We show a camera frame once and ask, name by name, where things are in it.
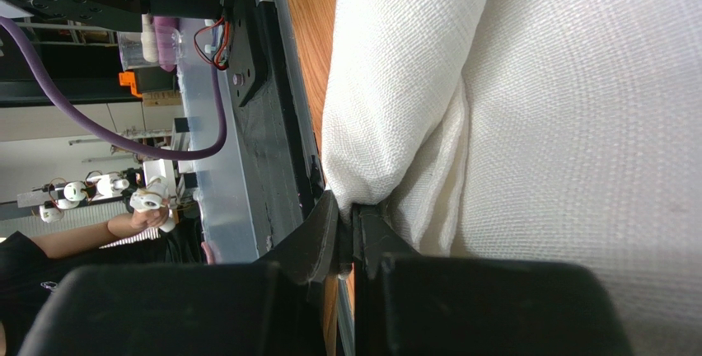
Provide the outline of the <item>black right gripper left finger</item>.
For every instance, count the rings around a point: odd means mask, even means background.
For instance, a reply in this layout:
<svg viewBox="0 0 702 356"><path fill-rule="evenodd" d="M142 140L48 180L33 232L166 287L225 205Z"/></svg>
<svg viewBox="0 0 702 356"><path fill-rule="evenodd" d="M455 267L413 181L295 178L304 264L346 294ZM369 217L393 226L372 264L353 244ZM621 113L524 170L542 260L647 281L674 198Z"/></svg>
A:
<svg viewBox="0 0 702 356"><path fill-rule="evenodd" d="M333 355L339 207L309 216L249 264L74 270L23 355Z"/></svg>

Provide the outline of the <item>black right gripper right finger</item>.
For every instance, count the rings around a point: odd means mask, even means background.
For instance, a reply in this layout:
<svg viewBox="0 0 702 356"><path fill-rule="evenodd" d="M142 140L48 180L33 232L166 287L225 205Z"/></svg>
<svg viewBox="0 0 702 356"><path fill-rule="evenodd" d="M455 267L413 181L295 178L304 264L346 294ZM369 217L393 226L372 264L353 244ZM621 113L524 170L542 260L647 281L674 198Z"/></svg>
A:
<svg viewBox="0 0 702 356"><path fill-rule="evenodd" d="M359 355L633 352L581 265L420 255L376 206L355 206L352 229Z"/></svg>

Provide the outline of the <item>white cloth napkin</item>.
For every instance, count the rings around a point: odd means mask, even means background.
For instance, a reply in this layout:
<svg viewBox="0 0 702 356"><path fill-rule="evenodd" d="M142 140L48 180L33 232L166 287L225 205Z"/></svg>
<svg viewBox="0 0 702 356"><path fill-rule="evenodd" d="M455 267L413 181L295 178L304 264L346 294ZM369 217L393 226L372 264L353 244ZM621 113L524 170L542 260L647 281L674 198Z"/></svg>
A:
<svg viewBox="0 0 702 356"><path fill-rule="evenodd" d="M603 282L637 355L701 352L701 0L336 0L321 158L428 255Z"/></svg>

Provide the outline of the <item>distant person's forearm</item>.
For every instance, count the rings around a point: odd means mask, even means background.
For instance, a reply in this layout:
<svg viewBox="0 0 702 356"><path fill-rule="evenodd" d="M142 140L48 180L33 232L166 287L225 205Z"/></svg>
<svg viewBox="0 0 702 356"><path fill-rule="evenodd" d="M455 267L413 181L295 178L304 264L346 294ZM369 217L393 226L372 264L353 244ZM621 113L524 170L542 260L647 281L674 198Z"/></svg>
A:
<svg viewBox="0 0 702 356"><path fill-rule="evenodd" d="M133 237L141 231L141 227L134 226L131 216L119 215L107 222L32 237L31 240L48 258L62 259Z"/></svg>

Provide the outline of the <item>distant person's hand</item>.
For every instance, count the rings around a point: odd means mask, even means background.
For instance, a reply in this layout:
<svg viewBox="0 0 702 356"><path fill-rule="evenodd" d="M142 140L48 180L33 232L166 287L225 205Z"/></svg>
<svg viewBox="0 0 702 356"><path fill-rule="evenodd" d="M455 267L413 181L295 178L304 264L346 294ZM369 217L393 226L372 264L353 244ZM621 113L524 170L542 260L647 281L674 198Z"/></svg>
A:
<svg viewBox="0 0 702 356"><path fill-rule="evenodd" d="M170 218L168 208L150 209L143 212L135 209L130 219L130 226L137 231L144 231L151 227L161 227Z"/></svg>

